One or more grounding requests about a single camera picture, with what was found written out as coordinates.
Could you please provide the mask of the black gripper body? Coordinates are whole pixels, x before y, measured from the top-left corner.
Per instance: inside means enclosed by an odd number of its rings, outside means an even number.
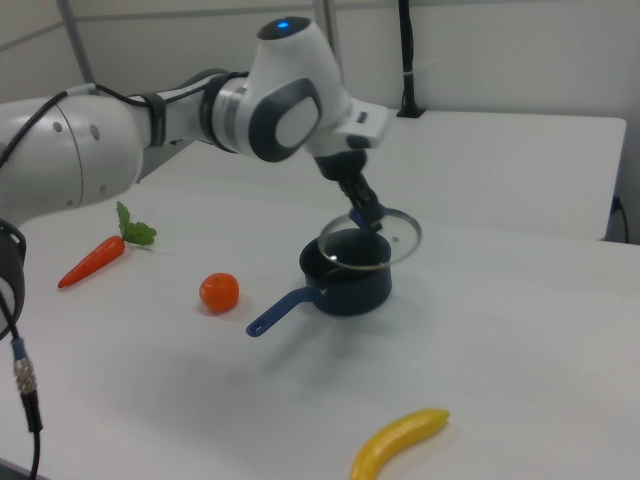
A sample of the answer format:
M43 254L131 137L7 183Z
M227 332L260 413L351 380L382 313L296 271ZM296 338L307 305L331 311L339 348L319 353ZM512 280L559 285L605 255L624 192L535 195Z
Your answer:
M367 162L367 152L363 149L349 150L330 156L315 157L322 176L335 182L357 182L364 176L362 171Z

